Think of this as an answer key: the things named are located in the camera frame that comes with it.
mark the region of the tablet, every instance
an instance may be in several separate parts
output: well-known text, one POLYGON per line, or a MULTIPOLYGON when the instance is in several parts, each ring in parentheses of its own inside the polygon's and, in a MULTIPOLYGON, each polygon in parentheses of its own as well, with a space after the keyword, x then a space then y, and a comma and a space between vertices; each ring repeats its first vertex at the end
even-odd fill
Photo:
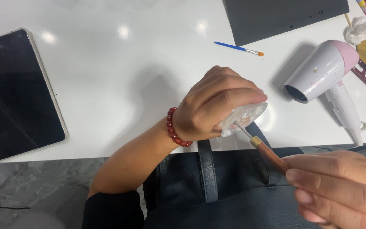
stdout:
POLYGON ((0 160, 68 138, 32 34, 0 36, 0 160))

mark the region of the pink hair dryer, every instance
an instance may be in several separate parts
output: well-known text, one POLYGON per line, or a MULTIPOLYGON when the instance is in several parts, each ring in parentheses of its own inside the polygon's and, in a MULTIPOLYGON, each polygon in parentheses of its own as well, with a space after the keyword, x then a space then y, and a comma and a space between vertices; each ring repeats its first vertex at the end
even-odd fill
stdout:
POLYGON ((353 100, 342 83, 342 78, 359 61, 357 51, 341 41, 326 41, 320 44, 283 85, 292 98, 308 103, 325 94, 335 115, 347 128, 357 146, 362 146, 361 132, 366 123, 361 122, 353 100))

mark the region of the wooden handle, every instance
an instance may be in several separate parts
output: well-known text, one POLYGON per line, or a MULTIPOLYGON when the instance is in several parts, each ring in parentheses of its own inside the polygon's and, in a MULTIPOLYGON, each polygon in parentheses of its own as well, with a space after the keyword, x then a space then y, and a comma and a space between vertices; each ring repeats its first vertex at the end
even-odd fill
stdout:
POLYGON ((287 162, 283 161, 276 155, 260 138, 257 136, 251 139, 251 144, 257 148, 257 150, 266 157, 270 162, 272 162, 276 168, 283 174, 290 169, 287 162))

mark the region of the tablet case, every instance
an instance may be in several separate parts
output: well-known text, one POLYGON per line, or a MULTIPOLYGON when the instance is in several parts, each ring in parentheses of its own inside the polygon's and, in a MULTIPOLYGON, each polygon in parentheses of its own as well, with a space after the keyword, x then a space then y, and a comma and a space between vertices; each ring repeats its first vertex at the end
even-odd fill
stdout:
POLYGON ((350 11, 347 0, 226 0, 225 3, 237 46, 350 11))

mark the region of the hand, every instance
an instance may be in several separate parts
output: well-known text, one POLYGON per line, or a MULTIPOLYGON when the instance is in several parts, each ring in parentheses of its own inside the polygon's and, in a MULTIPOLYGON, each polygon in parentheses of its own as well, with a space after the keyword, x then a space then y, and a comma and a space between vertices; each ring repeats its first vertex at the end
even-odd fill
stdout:
POLYGON ((283 159, 292 168, 286 178, 298 188, 301 216, 333 224, 323 228, 366 229, 366 157, 340 150, 283 159))
POLYGON ((214 66, 194 85, 173 114, 173 127, 185 141, 221 136, 220 122, 232 109, 258 104, 267 96, 230 68, 214 66))

